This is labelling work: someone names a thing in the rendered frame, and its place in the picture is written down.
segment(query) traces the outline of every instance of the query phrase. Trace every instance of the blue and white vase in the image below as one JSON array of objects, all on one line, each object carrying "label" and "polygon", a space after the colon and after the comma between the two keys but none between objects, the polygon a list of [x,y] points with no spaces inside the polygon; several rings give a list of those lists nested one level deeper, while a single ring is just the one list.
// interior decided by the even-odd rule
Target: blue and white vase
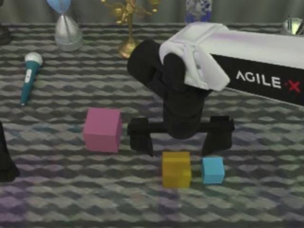
[{"label": "blue and white vase", "polygon": [[213,0],[186,0],[185,22],[210,21]]}]

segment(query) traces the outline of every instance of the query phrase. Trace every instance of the patterned tablecloth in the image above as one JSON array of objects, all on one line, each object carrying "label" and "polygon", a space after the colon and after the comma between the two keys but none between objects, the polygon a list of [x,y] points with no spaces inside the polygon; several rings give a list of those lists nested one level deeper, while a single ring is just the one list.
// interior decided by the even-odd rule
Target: patterned tablecloth
[{"label": "patterned tablecloth", "polygon": [[[139,39],[162,42],[183,25],[136,25]],[[277,33],[280,24],[232,29]],[[204,119],[229,114],[234,146],[220,155],[226,179],[203,185],[204,135],[184,141],[154,135],[156,157],[129,148],[131,117],[160,119],[162,103],[126,72],[117,45],[125,27],[83,25],[85,45],[63,53],[54,25],[10,25],[14,41],[0,47],[0,120],[22,176],[0,185],[0,228],[303,228],[304,108],[224,90],[208,98]],[[20,107],[24,55],[44,60],[31,100]],[[119,108],[119,154],[88,152],[82,128],[88,107]],[[191,151],[192,187],[161,187],[161,152]]]}]

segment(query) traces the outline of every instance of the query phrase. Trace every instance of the blue cube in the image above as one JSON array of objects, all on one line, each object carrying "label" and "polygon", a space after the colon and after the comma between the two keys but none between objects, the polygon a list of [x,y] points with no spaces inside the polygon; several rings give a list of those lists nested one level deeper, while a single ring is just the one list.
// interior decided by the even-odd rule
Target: blue cube
[{"label": "blue cube", "polygon": [[203,158],[201,162],[201,174],[204,184],[221,184],[225,177],[223,158]]}]

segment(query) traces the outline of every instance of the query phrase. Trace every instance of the white tip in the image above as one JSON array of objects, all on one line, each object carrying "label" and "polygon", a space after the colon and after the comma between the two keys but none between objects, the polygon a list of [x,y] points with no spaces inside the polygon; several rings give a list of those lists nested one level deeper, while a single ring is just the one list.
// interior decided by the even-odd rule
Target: white tip
[{"label": "white tip", "polygon": [[41,66],[43,63],[42,56],[38,54],[37,52],[30,52],[25,56],[25,61],[35,61],[38,62],[39,65]]}]

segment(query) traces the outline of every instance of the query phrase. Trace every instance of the blue balloon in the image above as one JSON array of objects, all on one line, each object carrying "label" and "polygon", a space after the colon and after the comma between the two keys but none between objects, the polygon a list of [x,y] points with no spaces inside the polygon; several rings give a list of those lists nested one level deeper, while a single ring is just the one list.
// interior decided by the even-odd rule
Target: blue balloon
[{"label": "blue balloon", "polygon": [[65,13],[71,5],[71,0],[47,0],[47,3],[58,13]]}]

